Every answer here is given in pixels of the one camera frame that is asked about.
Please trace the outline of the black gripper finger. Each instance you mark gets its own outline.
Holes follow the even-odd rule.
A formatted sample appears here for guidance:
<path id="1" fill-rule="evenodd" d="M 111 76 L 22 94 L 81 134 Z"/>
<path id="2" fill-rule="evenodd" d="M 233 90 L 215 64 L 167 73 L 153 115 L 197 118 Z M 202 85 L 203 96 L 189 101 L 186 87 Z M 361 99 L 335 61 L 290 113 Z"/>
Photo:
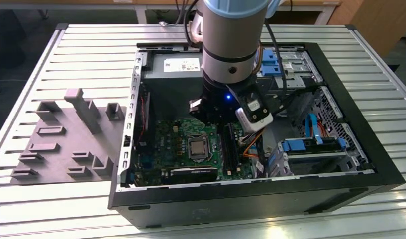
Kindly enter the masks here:
<path id="1" fill-rule="evenodd" d="M 193 99 L 189 101 L 189 114 L 190 115 L 199 115 L 202 109 L 202 100 L 201 99 Z"/>

